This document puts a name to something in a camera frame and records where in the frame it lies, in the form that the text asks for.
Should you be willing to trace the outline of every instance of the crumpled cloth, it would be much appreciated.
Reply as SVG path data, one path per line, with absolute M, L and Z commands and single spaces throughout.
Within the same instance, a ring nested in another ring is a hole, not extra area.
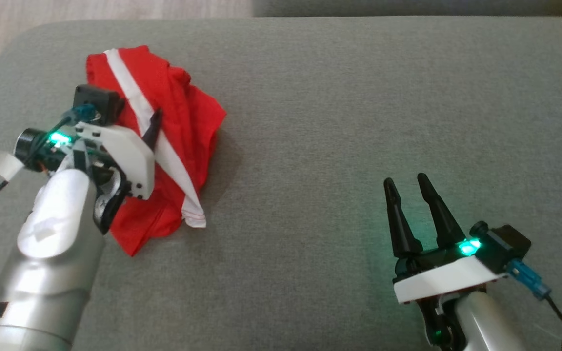
M 173 233 L 183 220 L 205 227 L 199 191 L 225 110 L 190 84 L 188 72 L 171 67 L 147 46 L 89 55 L 86 72 L 89 84 L 118 91 L 126 100 L 118 124 L 139 136 L 162 109 L 154 191 L 148 200 L 127 198 L 110 228 L 123 250 L 134 256 L 149 238 Z

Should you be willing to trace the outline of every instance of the white stripe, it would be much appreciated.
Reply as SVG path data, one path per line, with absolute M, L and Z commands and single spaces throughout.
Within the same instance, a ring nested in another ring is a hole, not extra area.
M 144 135 L 150 126 L 150 118 L 154 113 L 153 107 L 151 107 L 147 98 L 144 97 L 134 77 L 132 77 L 129 69 L 125 66 L 125 62 L 120 57 L 118 49 L 107 50 L 104 53 L 107 56 L 107 64 L 109 64 L 116 81 L 119 83 L 123 93 L 125 93 L 129 106 L 136 114 L 140 135 Z M 207 224 L 205 222 L 205 213 L 203 213 L 203 207 L 201 207 L 190 175 L 185 169 L 183 162 L 181 162 L 179 155 L 170 146 L 163 131 L 159 133 L 155 153 L 158 165 L 168 173 L 170 178 L 185 193 L 185 200 L 183 200 L 183 206 L 181 207 L 181 215 L 185 218 L 185 223 L 190 225 L 190 227 L 204 228 Z

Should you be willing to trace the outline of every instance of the screw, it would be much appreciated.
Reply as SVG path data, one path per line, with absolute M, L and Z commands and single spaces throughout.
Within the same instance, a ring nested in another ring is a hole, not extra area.
M 480 220 L 470 228 L 470 235 L 472 237 L 480 237 L 489 231 L 489 225 Z

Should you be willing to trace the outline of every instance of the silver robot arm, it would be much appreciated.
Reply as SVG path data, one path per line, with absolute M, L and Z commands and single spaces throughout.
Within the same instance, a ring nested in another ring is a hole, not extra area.
M 531 246 L 528 238 L 510 225 L 489 229 L 482 221 L 466 237 L 426 174 L 420 173 L 418 182 L 437 231 L 435 249 L 424 250 L 413 236 L 391 178 L 384 190 L 398 258 L 394 292 L 399 303 L 419 306 L 428 344 L 442 351 L 523 351 L 515 328 L 486 294 L 489 282 L 506 275 L 524 283 L 537 299 L 548 300 L 562 321 L 551 290 L 522 263 Z
M 76 88 L 74 107 L 49 132 L 26 129 L 15 145 L 25 168 L 51 177 L 39 191 L 0 275 L 0 351 L 68 351 L 107 233 L 127 196 L 154 189 L 152 149 L 161 111 L 141 138 L 115 126 L 117 93 Z M 56 133 L 64 124 L 72 136 Z
M 0 276 L 0 351 L 71 349 L 105 246 L 96 194 L 65 169 L 36 197 Z

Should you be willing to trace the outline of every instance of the gray fabric surface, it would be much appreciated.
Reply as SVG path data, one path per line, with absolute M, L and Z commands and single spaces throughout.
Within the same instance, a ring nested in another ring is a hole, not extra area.
M 209 227 L 135 258 L 112 237 L 76 350 L 427 350 L 398 305 L 382 182 L 425 247 L 426 172 L 463 228 L 509 223 L 562 308 L 562 18 L 69 22 L 0 58 L 0 150 L 51 126 L 85 56 L 148 44 L 228 112 L 202 192 Z M 0 195 L 0 269 L 39 174 Z M 560 324 L 513 280 L 490 295 L 531 350 Z
M 559 16 L 562 0 L 255 0 L 261 17 L 297 16 Z

